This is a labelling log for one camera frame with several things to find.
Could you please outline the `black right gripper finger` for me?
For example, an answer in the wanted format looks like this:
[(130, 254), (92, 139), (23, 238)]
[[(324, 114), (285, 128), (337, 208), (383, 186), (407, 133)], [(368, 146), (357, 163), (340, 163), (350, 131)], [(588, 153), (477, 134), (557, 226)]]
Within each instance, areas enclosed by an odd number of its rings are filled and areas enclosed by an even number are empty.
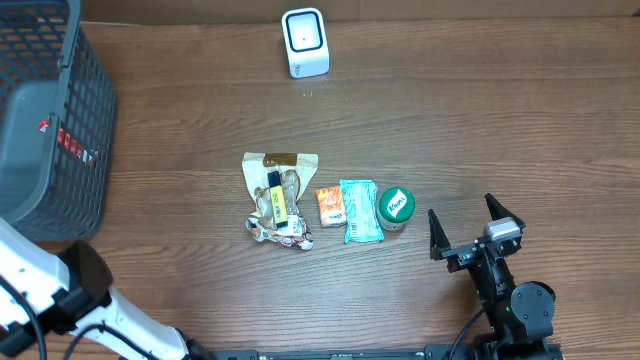
[(430, 258), (435, 261), (446, 259), (451, 245), (435, 211), (428, 211), (430, 227)]
[(491, 193), (487, 193), (484, 198), (493, 221), (511, 218), (521, 230), (526, 228), (526, 223), (504, 207)]

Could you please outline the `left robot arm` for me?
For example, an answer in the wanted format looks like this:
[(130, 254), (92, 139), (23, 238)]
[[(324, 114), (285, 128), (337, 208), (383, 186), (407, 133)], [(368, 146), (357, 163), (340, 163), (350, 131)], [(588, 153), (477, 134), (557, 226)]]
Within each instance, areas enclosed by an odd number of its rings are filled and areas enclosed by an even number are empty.
[(1, 222), (1, 353), (15, 357), (45, 335), (70, 334), (68, 359), (83, 338), (123, 359), (211, 359), (196, 340), (163, 325), (128, 301), (90, 244), (52, 254)]

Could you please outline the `orange snack packet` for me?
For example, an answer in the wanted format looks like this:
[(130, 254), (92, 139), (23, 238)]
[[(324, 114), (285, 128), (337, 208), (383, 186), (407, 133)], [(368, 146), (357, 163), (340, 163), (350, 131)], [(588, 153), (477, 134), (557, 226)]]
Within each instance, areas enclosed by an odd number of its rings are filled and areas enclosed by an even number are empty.
[(337, 227), (346, 224), (347, 214), (342, 189), (339, 185), (317, 189), (316, 198), (322, 227)]

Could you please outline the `green lid Knorr jar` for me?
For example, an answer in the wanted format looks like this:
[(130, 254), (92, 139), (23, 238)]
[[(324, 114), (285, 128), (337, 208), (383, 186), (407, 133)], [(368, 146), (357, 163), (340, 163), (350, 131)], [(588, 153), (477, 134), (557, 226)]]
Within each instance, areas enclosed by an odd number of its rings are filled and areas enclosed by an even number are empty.
[(402, 230), (413, 216), (415, 207), (415, 198), (406, 188), (387, 189), (377, 203), (380, 226), (387, 231)]

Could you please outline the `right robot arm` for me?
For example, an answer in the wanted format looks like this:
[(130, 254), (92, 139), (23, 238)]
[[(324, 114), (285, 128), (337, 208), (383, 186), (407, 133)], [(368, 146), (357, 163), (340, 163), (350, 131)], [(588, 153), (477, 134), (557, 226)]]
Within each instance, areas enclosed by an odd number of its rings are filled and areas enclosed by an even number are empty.
[(492, 194), (485, 195), (491, 221), (468, 245), (452, 247), (434, 210), (428, 212), (430, 258), (451, 273), (466, 270), (481, 308), (451, 345), (427, 345), (426, 359), (561, 359), (550, 345), (556, 294), (547, 284), (516, 284), (506, 258), (521, 249), (526, 224)]

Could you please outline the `teal tissue packet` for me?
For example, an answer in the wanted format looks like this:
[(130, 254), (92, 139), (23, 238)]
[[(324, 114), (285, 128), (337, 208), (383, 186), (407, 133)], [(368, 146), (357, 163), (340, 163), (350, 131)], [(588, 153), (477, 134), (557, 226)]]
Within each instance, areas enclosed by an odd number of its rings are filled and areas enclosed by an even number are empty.
[(341, 179), (347, 215), (344, 242), (382, 242), (383, 231), (376, 216), (378, 187), (372, 180)]

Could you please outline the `yellow highlighter pen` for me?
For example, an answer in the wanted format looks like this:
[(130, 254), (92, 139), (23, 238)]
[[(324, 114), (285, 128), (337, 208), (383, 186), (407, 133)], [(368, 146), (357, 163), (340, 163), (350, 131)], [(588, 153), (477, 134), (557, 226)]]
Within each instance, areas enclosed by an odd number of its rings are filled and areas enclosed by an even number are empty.
[(267, 174), (267, 178), (273, 209), (274, 224), (277, 229), (286, 227), (288, 225), (289, 217), (280, 173), (278, 171), (269, 172)]

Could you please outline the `clear brown snack bag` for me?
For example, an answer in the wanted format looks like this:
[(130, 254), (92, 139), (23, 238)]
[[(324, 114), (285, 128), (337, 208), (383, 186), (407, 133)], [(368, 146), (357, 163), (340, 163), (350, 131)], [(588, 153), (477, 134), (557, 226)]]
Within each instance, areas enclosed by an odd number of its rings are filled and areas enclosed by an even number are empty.
[[(255, 211), (248, 216), (245, 225), (254, 240), (273, 242), (285, 247), (309, 251), (314, 239), (298, 202), (316, 174), (318, 156), (296, 153), (255, 153), (247, 152), (242, 160), (242, 170), (249, 194), (255, 204)], [(286, 207), (288, 225), (277, 229), (274, 224), (267, 174), (280, 173)]]

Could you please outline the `red snack bar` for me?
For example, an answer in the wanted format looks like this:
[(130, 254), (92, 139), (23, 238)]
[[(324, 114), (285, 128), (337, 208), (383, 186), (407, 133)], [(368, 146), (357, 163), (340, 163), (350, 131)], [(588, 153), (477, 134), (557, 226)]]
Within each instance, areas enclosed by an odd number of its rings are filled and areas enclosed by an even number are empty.
[(62, 145), (67, 152), (79, 158), (88, 168), (93, 167), (95, 158), (99, 155), (96, 150), (85, 149), (82, 143), (67, 132), (63, 126), (59, 127), (57, 143)]

